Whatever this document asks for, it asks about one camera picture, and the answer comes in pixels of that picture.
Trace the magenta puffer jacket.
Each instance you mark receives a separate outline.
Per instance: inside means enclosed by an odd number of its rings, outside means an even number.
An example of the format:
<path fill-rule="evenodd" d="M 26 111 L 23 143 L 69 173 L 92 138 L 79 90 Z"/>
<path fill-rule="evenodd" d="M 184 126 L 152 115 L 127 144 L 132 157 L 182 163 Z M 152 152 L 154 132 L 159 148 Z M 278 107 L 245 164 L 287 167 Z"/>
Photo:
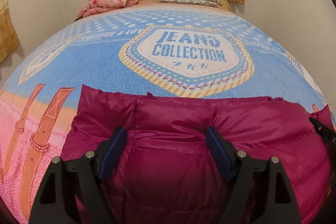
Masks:
<path fill-rule="evenodd" d="M 62 150 L 64 160 L 94 150 L 121 126 L 127 143 L 103 186 L 120 223 L 211 223 L 226 183 L 205 130 L 214 126 L 238 150 L 280 159 L 303 223 L 320 210 L 330 178 L 326 146 L 309 118 L 333 127 L 328 106 L 307 112 L 282 98 L 202 100 L 108 93 L 84 86 Z"/>

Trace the beige side curtain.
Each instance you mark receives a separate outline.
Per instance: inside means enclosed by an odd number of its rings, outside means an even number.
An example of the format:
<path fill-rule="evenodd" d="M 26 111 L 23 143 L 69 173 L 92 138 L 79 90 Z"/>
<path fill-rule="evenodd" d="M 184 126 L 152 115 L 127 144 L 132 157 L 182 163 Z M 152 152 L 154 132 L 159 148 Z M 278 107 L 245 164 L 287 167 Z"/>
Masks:
<path fill-rule="evenodd" d="M 20 44 L 11 21 L 8 0 L 0 2 L 0 63 Z"/>

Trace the blue and pink bedspread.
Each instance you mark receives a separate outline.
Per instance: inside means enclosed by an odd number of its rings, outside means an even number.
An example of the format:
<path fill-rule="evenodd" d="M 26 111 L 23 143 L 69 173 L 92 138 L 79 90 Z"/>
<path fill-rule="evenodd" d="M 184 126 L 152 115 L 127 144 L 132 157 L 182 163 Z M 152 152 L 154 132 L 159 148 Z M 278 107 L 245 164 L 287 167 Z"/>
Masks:
<path fill-rule="evenodd" d="M 49 163 L 62 156 L 84 86 L 136 96 L 282 98 L 310 113 L 328 106 L 293 55 L 232 12 L 152 3 L 80 19 L 31 53 L 1 90 L 1 198 L 19 223 L 28 222 Z"/>

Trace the folded pink floral blanket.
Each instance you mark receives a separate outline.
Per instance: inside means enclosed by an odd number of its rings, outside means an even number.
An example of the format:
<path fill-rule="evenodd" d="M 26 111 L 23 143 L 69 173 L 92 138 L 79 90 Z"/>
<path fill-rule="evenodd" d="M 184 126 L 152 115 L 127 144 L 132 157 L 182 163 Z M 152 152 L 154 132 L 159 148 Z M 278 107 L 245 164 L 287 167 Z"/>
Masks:
<path fill-rule="evenodd" d="M 91 15 L 134 6 L 138 3 L 139 0 L 91 0 L 80 8 L 76 16 L 78 18 L 85 18 Z"/>

